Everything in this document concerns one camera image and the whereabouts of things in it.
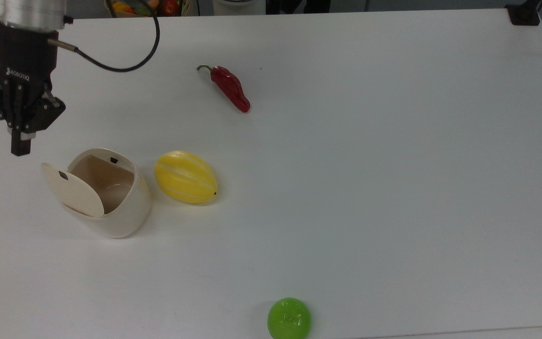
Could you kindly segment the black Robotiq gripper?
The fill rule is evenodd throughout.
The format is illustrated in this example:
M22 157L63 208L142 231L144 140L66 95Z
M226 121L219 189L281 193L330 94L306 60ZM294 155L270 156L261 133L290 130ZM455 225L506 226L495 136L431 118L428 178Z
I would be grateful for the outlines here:
M11 153L30 154L37 132L47 129L66 105L52 94L51 73L59 33L34 32L0 22L0 120L11 131Z

